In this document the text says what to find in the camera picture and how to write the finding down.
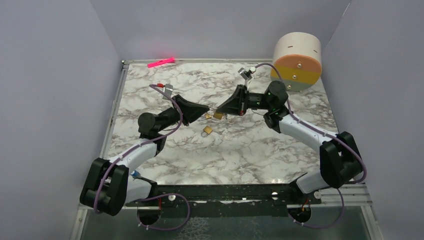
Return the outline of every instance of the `metal frame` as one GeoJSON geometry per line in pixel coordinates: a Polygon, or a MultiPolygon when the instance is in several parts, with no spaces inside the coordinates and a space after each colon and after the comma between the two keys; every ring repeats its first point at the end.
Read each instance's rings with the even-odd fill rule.
{"type": "MultiPolygon", "coordinates": [[[[146,59],[146,60],[123,60],[122,71],[119,78],[118,88],[116,90],[115,99],[112,104],[111,113],[109,117],[109,125],[107,127],[103,145],[100,152],[100,157],[105,158],[110,148],[110,141],[115,127],[115,119],[118,115],[119,105],[121,103],[122,93],[124,90],[125,81],[127,79],[128,69],[130,64],[147,64],[158,61],[159,59],[146,59]]],[[[176,63],[258,63],[258,62],[272,62],[272,59],[225,59],[225,58],[180,58],[175,60],[176,63]]],[[[360,206],[362,214],[371,237],[371,240],[382,240],[382,234],[378,222],[376,221],[372,211],[372,200],[368,193],[365,184],[347,184],[340,187],[343,195],[344,205],[360,206]]],[[[312,204],[311,208],[321,207],[340,207],[342,205],[339,193],[332,188],[320,190],[321,204],[312,204]]],[[[298,208],[300,205],[288,204],[287,208],[298,208]]],[[[79,205],[75,223],[73,226],[71,240],[79,240],[83,233],[87,211],[91,207],[79,205]]],[[[123,210],[158,210],[157,206],[124,206],[123,210]]]]}

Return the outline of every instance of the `marble tabletop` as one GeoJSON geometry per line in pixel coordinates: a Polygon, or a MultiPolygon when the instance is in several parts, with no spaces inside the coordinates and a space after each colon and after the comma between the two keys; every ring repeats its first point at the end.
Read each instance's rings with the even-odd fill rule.
{"type": "MultiPolygon", "coordinates": [[[[140,114],[158,114],[171,107],[149,84],[172,84],[174,95],[217,107],[232,95],[237,84],[244,83],[237,71],[254,65],[175,63],[147,68],[146,64],[130,64],[108,157],[122,152],[139,138],[140,114]]],[[[269,75],[269,67],[260,67],[249,90],[263,93],[271,81],[269,75]]],[[[301,93],[289,92],[289,100],[293,111],[304,120],[337,131],[321,80],[301,93]]],[[[259,114],[248,110],[244,116],[212,118],[181,126],[167,138],[162,152],[137,170],[158,184],[266,184],[289,183],[319,167],[318,155],[311,148],[269,129],[259,114]],[[202,137],[206,125],[213,132],[202,137]]]]}

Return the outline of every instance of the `bright pink object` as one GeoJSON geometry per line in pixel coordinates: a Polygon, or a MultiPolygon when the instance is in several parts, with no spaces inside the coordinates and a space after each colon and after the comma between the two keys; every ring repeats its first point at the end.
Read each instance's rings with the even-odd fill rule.
{"type": "Polygon", "coordinates": [[[169,64],[169,63],[175,63],[175,58],[171,57],[171,58],[168,58],[168,59],[163,59],[163,60],[159,60],[159,61],[156,61],[156,62],[152,62],[152,63],[147,64],[147,67],[153,68],[153,67],[156,67],[156,66],[159,66],[159,65],[162,65],[162,64],[169,64]]]}

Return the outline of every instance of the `gray backdrop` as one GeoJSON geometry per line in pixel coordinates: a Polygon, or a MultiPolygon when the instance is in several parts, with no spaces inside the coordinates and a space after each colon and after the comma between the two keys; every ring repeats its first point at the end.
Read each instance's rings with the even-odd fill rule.
{"type": "Polygon", "coordinates": [[[88,0],[0,3],[0,239],[68,239],[121,61],[88,0]]]}
{"type": "Polygon", "coordinates": [[[91,0],[120,57],[272,58],[291,32],[324,47],[350,0],[91,0]]]}
{"type": "Polygon", "coordinates": [[[325,90],[353,134],[385,239],[423,238],[424,1],[353,0],[323,51],[325,90]]]}

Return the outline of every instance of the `white marble table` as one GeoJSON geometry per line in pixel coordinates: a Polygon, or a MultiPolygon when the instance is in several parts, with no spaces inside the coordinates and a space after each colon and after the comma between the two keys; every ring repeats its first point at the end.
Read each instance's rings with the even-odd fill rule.
{"type": "MultiPolygon", "coordinates": [[[[149,84],[172,84],[174,94],[188,101],[217,107],[244,80],[237,73],[254,63],[177,63],[156,68],[130,64],[120,101],[108,157],[112,157],[139,137],[137,119],[141,113],[160,113],[171,103],[149,88],[149,84]]],[[[263,93],[270,69],[255,73],[250,91],[263,93]]],[[[329,131],[336,124],[319,80],[302,93],[289,92],[296,114],[329,131]]],[[[137,170],[158,184],[258,184],[289,183],[319,167],[318,155],[294,138],[269,129],[261,115],[247,111],[245,116],[227,120],[196,121],[169,136],[163,151],[137,170]],[[213,132],[201,137],[208,125],[213,132]]]]}

